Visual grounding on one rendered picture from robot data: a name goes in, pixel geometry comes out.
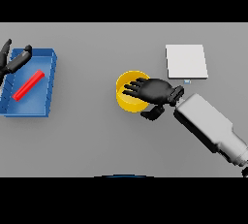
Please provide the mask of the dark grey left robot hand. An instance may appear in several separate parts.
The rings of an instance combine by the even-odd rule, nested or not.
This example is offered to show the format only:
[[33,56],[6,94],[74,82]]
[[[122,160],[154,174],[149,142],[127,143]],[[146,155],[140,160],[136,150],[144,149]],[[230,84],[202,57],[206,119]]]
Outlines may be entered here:
[[25,65],[32,57],[32,47],[26,46],[24,50],[13,60],[7,61],[12,40],[9,39],[0,49],[0,85],[4,77],[8,74],[14,74],[18,69]]

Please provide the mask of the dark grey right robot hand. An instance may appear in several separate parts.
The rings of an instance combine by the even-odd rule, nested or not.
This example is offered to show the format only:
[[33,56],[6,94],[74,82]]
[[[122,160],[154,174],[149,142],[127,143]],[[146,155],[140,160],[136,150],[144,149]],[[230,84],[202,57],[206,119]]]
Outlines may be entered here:
[[164,105],[176,106],[184,94],[184,87],[172,87],[167,81],[160,79],[137,78],[124,85],[123,94],[153,104],[151,111],[141,112],[140,115],[154,121],[165,111]]

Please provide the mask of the red beaker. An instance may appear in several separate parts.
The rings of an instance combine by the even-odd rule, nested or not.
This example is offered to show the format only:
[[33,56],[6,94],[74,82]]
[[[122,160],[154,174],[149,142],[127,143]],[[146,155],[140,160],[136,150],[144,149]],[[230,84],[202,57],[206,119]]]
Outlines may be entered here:
[[45,73],[37,70],[13,95],[15,101],[20,101],[43,77]]

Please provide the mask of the yellow bowl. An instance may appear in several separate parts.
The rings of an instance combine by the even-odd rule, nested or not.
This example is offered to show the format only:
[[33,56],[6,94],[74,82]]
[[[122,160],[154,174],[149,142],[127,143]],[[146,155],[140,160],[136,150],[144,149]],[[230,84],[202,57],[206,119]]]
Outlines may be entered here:
[[127,71],[119,76],[116,81],[116,101],[121,109],[126,112],[142,112],[148,107],[148,103],[143,102],[138,98],[134,98],[123,94],[124,85],[135,81],[137,78],[148,79],[149,75],[142,71]]

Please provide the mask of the pale square measuring scale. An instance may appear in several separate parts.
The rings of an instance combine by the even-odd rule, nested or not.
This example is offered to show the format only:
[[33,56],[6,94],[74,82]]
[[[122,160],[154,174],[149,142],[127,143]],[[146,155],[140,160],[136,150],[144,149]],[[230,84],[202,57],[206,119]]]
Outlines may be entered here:
[[208,78],[203,45],[166,45],[166,58],[170,79]]

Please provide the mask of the blue plastic tray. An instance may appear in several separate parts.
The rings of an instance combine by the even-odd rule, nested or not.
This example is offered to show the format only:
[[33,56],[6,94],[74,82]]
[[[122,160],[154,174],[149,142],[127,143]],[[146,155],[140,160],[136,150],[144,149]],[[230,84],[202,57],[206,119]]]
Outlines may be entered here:
[[33,48],[32,58],[3,80],[0,115],[48,117],[56,62],[53,48]]

